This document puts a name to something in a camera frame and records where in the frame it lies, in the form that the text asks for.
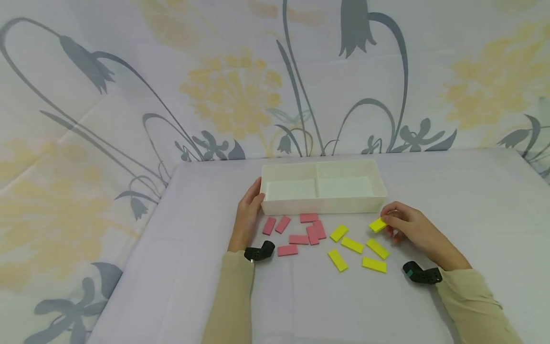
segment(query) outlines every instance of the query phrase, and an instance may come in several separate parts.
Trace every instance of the white storage tray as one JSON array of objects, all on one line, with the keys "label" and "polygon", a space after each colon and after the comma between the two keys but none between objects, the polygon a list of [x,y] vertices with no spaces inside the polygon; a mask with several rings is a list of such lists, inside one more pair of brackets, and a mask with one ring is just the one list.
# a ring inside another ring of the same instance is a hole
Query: white storage tray
[{"label": "white storage tray", "polygon": [[378,212],[387,196],[373,159],[262,166],[266,215]]}]

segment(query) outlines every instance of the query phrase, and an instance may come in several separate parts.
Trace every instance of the hand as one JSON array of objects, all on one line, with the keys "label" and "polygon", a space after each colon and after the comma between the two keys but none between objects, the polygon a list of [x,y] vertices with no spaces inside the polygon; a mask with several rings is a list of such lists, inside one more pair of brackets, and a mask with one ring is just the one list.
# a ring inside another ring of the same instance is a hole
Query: hand
[{"label": "hand", "polygon": [[420,211],[400,202],[386,205],[380,213],[386,232],[398,244],[408,238],[445,271],[471,269],[470,263]]},{"label": "hand", "polygon": [[243,199],[237,206],[237,215],[233,234],[229,240],[227,251],[237,252],[247,248],[252,242],[256,230],[256,218],[261,209],[265,194],[260,193],[262,178],[256,179],[254,184],[248,189]]}]

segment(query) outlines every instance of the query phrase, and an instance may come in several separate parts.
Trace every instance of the foam block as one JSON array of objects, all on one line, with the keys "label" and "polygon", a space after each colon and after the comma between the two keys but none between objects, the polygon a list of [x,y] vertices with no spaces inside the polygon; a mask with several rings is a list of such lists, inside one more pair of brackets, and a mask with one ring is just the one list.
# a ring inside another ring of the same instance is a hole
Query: foam block
[{"label": "foam block", "polygon": [[308,236],[289,235],[288,236],[288,243],[289,244],[298,244],[298,245],[309,245],[309,237]]},{"label": "foam block", "polygon": [[317,231],[317,238],[326,239],[327,234],[325,232],[325,227],[323,227],[323,222],[315,221],[313,225],[315,226],[315,230]]},{"label": "foam block", "polygon": [[363,253],[363,245],[357,241],[353,241],[350,238],[342,239],[342,246],[349,248],[350,250],[356,251],[357,253]]},{"label": "foam block", "polygon": [[279,223],[275,227],[275,231],[277,233],[283,234],[283,232],[286,229],[286,227],[288,226],[289,222],[290,222],[290,217],[288,217],[288,216],[281,217],[280,220],[279,220]]},{"label": "foam block", "polygon": [[266,224],[263,226],[262,233],[270,236],[271,232],[273,231],[273,226],[275,226],[275,222],[277,222],[277,220],[274,217],[268,217]]},{"label": "foam block", "polygon": [[317,214],[301,214],[300,215],[300,222],[301,223],[315,222],[315,221],[319,221],[319,215],[317,215]]},{"label": "foam block", "polygon": [[374,239],[370,239],[367,241],[367,246],[374,251],[377,255],[380,256],[382,259],[386,259],[389,256],[389,252],[386,251],[385,248],[383,248],[379,243],[377,243]]},{"label": "foam block", "polygon": [[336,249],[331,250],[328,253],[328,256],[331,258],[332,262],[336,265],[338,271],[342,272],[348,268],[347,264],[344,262],[338,251]]},{"label": "foam block", "polygon": [[363,267],[386,273],[386,262],[363,257]]},{"label": "foam block", "polygon": [[334,242],[338,242],[347,232],[348,228],[344,225],[340,225],[334,232],[332,232],[331,239],[333,239]]},{"label": "foam block", "polygon": [[369,227],[374,231],[374,233],[378,233],[382,229],[386,227],[386,223],[382,221],[382,219],[379,217],[375,222],[371,223]]},{"label": "foam block", "polygon": [[296,245],[279,246],[277,248],[277,255],[279,257],[293,254],[298,254],[298,246]]},{"label": "foam block", "polygon": [[306,228],[307,236],[309,237],[310,245],[319,245],[319,238],[317,238],[317,230],[315,226],[309,226]]}]

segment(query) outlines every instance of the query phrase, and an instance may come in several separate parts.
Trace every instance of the left hand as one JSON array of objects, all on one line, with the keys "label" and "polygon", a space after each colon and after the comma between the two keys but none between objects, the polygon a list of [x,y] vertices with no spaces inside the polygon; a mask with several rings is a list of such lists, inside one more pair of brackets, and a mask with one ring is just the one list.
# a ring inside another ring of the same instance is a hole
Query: left hand
[{"label": "left hand", "polygon": [[262,178],[256,179],[254,184],[248,189],[243,199],[237,206],[237,215],[233,234],[229,240],[227,251],[237,252],[247,248],[254,237],[256,231],[256,218],[261,209],[265,194],[260,193]]}]

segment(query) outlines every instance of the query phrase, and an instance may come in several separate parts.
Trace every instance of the wrist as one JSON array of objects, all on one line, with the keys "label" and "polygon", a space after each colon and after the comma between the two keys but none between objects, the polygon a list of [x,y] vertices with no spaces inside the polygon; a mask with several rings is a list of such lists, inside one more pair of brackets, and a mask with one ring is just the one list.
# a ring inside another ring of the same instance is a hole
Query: wrist
[{"label": "wrist", "polygon": [[227,251],[229,252],[238,252],[244,251],[248,247],[248,241],[245,240],[242,236],[233,233],[231,239],[229,240],[229,245],[227,246]]},{"label": "wrist", "polygon": [[445,271],[466,270],[472,268],[466,257],[464,257],[455,247],[447,249],[443,252],[437,252],[430,259]]}]

